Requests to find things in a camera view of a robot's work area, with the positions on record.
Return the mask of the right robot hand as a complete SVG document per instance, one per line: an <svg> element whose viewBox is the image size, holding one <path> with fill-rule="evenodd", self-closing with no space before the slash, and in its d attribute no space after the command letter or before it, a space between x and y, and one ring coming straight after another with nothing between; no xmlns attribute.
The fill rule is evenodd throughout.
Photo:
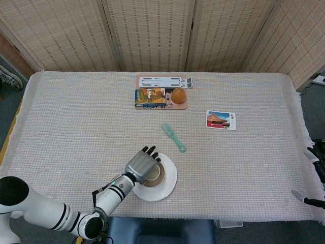
<svg viewBox="0 0 325 244"><path fill-rule="evenodd" d="M320 179L320 182L323 185L323 190L324 190L324 157L317 150L311 147L308 147L306 150L304 150L304 155L313 164L315 171ZM323 200L317 200L317 199L311 199L305 197L295 190L291 190L291 193L302 203L324 209Z"/></svg>

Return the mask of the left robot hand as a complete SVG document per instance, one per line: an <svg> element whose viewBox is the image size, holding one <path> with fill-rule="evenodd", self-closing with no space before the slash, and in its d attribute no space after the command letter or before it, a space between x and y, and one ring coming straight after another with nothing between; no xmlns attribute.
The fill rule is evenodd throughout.
<svg viewBox="0 0 325 244"><path fill-rule="evenodd" d="M143 183L150 171L160 162L158 152L155 152L155 149L156 146L145 146L138 151L125 166L124 175L128 176L134 183Z"/></svg>

